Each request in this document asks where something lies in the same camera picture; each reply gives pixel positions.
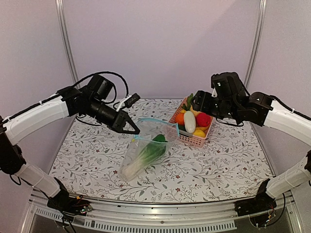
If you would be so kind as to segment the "aluminium left frame post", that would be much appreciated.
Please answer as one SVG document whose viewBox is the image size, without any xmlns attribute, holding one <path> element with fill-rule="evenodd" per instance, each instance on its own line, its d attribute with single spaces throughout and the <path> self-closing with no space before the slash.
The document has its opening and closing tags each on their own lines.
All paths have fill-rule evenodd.
<svg viewBox="0 0 311 233">
<path fill-rule="evenodd" d="M 64 11 L 64 3 L 62 0 L 56 0 L 55 4 L 56 4 L 56 11 L 57 11 L 57 16 L 58 16 L 58 21 L 59 21 L 61 37 L 63 41 L 63 46 L 64 46 L 70 74 L 71 74 L 73 82 L 76 83 L 78 81 L 78 75 L 77 75 L 77 70 L 76 70 L 76 66 L 75 66 L 75 62 L 74 62 L 74 58 L 73 58 L 73 54 L 71 50 L 71 45 L 69 41 L 69 34 L 68 34 L 65 11 Z"/>
</svg>

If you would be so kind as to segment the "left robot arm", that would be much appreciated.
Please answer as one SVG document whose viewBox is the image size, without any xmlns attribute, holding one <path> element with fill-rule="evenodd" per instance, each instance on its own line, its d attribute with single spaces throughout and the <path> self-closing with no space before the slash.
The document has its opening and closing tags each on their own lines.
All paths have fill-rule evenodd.
<svg viewBox="0 0 311 233">
<path fill-rule="evenodd" d="M 47 206 L 61 213 L 84 215 L 91 210 L 90 202 L 82 196 L 70 196 L 59 179 L 31 164 L 22 155 L 20 144 L 39 138 L 52 128 L 54 122 L 75 115 L 89 116 L 116 133 L 139 134 L 139 128 L 124 109 L 130 108 L 140 96 L 130 94 L 127 87 L 124 99 L 106 101 L 116 86 L 104 77 L 105 74 L 105 71 L 90 74 L 85 86 L 78 87 L 80 81 L 77 81 L 47 99 L 0 119 L 1 171 L 41 191 L 48 199 Z"/>
</svg>

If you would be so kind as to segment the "green toy leaf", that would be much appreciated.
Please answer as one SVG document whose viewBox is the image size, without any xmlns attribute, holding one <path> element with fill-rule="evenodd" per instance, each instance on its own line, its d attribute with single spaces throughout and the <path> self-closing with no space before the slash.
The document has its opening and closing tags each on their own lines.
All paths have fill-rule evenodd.
<svg viewBox="0 0 311 233">
<path fill-rule="evenodd" d="M 190 110 L 192 98 L 193 98 L 193 93 L 191 93 L 189 96 L 187 96 L 185 103 L 182 105 L 182 109 L 184 109 L 185 111 Z"/>
</svg>

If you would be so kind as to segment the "yellow toy lemon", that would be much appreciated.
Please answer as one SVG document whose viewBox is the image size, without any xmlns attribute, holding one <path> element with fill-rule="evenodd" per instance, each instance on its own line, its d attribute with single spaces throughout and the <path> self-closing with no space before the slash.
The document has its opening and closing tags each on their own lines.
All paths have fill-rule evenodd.
<svg viewBox="0 0 311 233">
<path fill-rule="evenodd" d="M 200 129 L 196 129 L 192 134 L 202 138 L 206 136 L 205 132 Z"/>
</svg>

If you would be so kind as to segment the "red toy fruit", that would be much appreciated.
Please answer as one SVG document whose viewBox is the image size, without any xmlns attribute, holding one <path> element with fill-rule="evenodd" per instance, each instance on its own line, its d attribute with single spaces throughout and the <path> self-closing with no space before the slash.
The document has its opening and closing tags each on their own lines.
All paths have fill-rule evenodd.
<svg viewBox="0 0 311 233">
<path fill-rule="evenodd" d="M 196 116 L 196 123 L 199 127 L 207 127 L 211 123 L 211 116 L 206 113 L 199 113 Z"/>
</svg>

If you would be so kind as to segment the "pink perforated plastic basket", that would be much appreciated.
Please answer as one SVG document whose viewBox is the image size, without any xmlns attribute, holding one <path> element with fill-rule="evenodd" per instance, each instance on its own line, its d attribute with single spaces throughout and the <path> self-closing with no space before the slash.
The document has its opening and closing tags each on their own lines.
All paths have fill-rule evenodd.
<svg viewBox="0 0 311 233">
<path fill-rule="evenodd" d="M 182 102 L 180 103 L 179 107 L 176 109 L 175 113 L 172 115 L 171 119 L 169 120 L 170 123 L 175 123 L 175 117 L 182 111 L 182 106 L 183 104 L 186 104 L 187 102 L 187 97 L 185 97 Z M 210 120 L 210 124 L 209 126 L 203 130 L 203 132 L 205 133 L 205 137 L 201 137 L 198 135 L 194 135 L 191 133 L 188 133 L 187 131 L 183 131 L 183 130 L 179 130 L 179 140 L 183 141 L 185 143 L 197 146 L 199 148 L 201 148 L 203 146 L 203 144 L 205 143 L 205 140 L 207 139 L 207 136 L 209 134 L 209 131 L 212 127 L 214 118 L 211 117 Z"/>
</svg>

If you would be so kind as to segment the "clear zip top bag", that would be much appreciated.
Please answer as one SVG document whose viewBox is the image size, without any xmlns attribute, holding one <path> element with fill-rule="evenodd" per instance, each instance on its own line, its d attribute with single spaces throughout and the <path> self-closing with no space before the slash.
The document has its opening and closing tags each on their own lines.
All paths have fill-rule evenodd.
<svg viewBox="0 0 311 233">
<path fill-rule="evenodd" d="M 129 143 L 119 170 L 119 176 L 126 182 L 134 179 L 146 167 L 162 158 L 179 138 L 179 128 L 176 123 L 141 118 L 137 126 L 140 133 Z"/>
</svg>

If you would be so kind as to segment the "white toy radish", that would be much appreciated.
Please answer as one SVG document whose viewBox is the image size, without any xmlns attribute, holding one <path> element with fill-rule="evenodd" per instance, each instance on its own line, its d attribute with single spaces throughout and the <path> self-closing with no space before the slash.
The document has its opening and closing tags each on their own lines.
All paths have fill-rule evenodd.
<svg viewBox="0 0 311 233">
<path fill-rule="evenodd" d="M 191 111 L 186 111 L 184 113 L 184 125 L 186 132 L 193 133 L 196 129 L 196 119 Z"/>
</svg>

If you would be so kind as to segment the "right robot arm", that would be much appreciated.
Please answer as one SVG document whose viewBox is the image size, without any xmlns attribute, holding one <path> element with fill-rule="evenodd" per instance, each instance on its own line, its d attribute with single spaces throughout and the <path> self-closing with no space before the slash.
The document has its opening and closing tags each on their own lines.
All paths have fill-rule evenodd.
<svg viewBox="0 0 311 233">
<path fill-rule="evenodd" d="M 235 126 L 244 122 L 279 131 L 305 145 L 311 144 L 311 119 L 287 106 L 278 97 L 262 92 L 250 94 L 236 72 L 211 76 L 212 92 L 199 90 L 191 99 L 195 111 L 216 119 L 233 119 Z M 253 189 L 252 198 L 235 202 L 239 216 L 267 211 L 275 207 L 280 195 L 310 182 L 311 153 L 281 174 L 268 178 Z"/>
</svg>

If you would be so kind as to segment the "aluminium right frame post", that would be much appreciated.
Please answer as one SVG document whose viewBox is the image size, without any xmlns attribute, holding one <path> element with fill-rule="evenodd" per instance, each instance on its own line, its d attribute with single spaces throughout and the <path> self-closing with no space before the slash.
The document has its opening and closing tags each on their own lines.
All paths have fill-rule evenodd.
<svg viewBox="0 0 311 233">
<path fill-rule="evenodd" d="M 257 54 L 259 51 L 263 26 L 264 26 L 266 7 L 267 7 L 267 0 L 260 0 L 259 1 L 258 18 L 257 18 L 257 23 L 256 23 L 256 28 L 255 28 L 255 36 L 254 36 L 254 41 L 253 41 L 253 45 L 252 45 L 252 49 L 251 49 L 250 59 L 248 62 L 246 75 L 245 75 L 245 81 L 244 81 L 245 87 L 248 87 L 250 85 L 252 73 L 254 71 L 256 58 L 257 58 Z"/>
</svg>

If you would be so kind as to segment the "front aluminium rail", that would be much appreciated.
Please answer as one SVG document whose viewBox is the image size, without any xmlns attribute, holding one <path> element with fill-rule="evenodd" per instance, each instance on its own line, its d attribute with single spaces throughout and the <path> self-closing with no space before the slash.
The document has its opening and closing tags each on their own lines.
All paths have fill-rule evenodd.
<svg viewBox="0 0 311 233">
<path fill-rule="evenodd" d="M 143 203 L 88 198 L 92 210 L 71 222 L 47 207 L 38 190 L 27 204 L 23 233 L 303 233 L 305 231 L 290 192 L 276 200 L 271 221 L 257 228 L 254 219 L 265 212 L 239 216 L 235 200 L 197 203 Z"/>
</svg>

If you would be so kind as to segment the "toy bok choy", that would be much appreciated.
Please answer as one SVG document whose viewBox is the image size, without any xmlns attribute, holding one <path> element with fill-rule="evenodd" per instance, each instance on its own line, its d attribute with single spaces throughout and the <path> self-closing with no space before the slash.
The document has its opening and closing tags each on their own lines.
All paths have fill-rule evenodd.
<svg viewBox="0 0 311 233">
<path fill-rule="evenodd" d="M 121 165 L 120 177 L 124 181 L 134 179 L 166 153 L 167 145 L 168 141 L 163 134 L 158 134 L 151 140 L 133 139 Z"/>
</svg>

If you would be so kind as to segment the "aluminium frame post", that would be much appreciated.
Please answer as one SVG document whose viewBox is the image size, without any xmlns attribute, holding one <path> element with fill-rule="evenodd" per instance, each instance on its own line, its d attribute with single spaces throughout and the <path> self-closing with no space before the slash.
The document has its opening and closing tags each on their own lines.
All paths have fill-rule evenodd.
<svg viewBox="0 0 311 233">
<path fill-rule="evenodd" d="M 250 85 L 252 73 L 254 71 L 256 58 L 257 58 L 257 54 L 259 51 L 263 26 L 264 26 L 266 7 L 267 7 L 267 0 L 260 0 L 259 1 L 258 18 L 257 18 L 257 23 L 256 23 L 256 28 L 255 28 L 255 36 L 254 36 L 254 41 L 253 41 L 253 45 L 252 45 L 252 49 L 251 49 L 250 59 L 248 62 L 246 75 L 245 75 L 245 81 L 244 81 L 245 87 L 248 87 Z"/>
<path fill-rule="evenodd" d="M 71 50 L 71 45 L 69 41 L 69 34 L 68 34 L 65 11 L 64 11 L 64 3 L 62 0 L 56 0 L 55 4 L 56 4 L 56 11 L 57 11 L 57 16 L 58 16 L 58 21 L 59 21 L 61 37 L 63 41 L 63 46 L 64 46 L 70 74 L 71 74 L 73 82 L 76 83 L 78 81 L 78 75 L 77 75 L 77 70 L 76 70 L 76 66 L 75 66 L 75 62 L 74 62 L 74 58 L 73 58 L 73 54 Z"/>
</svg>

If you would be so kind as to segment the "orange toy fruit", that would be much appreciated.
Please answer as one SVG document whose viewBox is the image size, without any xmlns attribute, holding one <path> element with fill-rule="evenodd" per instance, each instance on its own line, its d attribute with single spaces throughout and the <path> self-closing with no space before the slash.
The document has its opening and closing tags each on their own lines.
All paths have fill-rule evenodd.
<svg viewBox="0 0 311 233">
<path fill-rule="evenodd" d="M 175 116 L 175 123 L 178 125 L 184 125 L 184 113 L 179 113 Z"/>
</svg>

